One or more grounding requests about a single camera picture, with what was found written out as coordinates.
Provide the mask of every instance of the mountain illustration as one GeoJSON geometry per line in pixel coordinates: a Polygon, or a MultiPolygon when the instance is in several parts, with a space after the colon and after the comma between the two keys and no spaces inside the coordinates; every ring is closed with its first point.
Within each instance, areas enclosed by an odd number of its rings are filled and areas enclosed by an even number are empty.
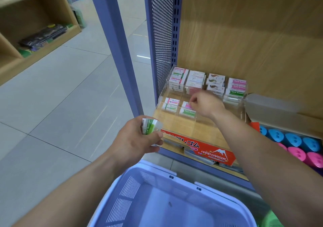
{"type": "Polygon", "coordinates": [[[213,151],[213,152],[211,152],[211,153],[215,153],[215,152],[220,153],[222,156],[224,155],[224,156],[225,156],[225,158],[228,160],[228,157],[226,156],[225,150],[217,149],[217,150],[215,150],[215,151],[213,151]]]}

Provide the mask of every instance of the person's left hand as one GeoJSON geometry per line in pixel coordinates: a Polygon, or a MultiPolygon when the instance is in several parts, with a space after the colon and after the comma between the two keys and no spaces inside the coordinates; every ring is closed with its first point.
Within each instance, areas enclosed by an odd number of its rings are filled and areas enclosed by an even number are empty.
{"type": "Polygon", "coordinates": [[[141,121],[143,118],[151,118],[148,116],[138,116],[129,120],[119,131],[117,137],[106,151],[112,153],[114,158],[118,160],[123,169],[127,169],[140,161],[145,153],[158,152],[158,146],[162,145],[163,132],[153,132],[148,135],[141,133],[141,121]]]}

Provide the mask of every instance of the forearm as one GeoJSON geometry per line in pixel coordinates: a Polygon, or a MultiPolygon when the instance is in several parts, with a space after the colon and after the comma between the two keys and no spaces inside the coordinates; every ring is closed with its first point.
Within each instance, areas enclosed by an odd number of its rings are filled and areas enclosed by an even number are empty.
{"type": "Polygon", "coordinates": [[[231,112],[213,116],[256,191],[285,227],[321,221],[323,179],[231,112]]]}
{"type": "Polygon", "coordinates": [[[14,226],[86,226],[112,182],[124,167],[107,150],[62,183],[14,226]]]}

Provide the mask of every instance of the person's right arm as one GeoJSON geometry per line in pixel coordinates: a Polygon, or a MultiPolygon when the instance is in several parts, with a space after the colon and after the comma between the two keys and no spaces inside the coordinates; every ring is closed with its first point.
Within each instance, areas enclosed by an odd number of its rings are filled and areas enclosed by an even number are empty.
{"type": "Polygon", "coordinates": [[[323,178],[230,111],[208,91],[192,95],[190,106],[210,118],[256,191],[285,227],[323,226],[323,178]]]}

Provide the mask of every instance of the shopping basket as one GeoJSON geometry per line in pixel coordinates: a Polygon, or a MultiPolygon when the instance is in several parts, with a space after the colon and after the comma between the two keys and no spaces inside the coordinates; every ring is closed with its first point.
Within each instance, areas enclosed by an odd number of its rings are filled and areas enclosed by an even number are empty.
{"type": "Polygon", "coordinates": [[[141,160],[117,178],[88,227],[256,227],[236,198],[141,160]]]}

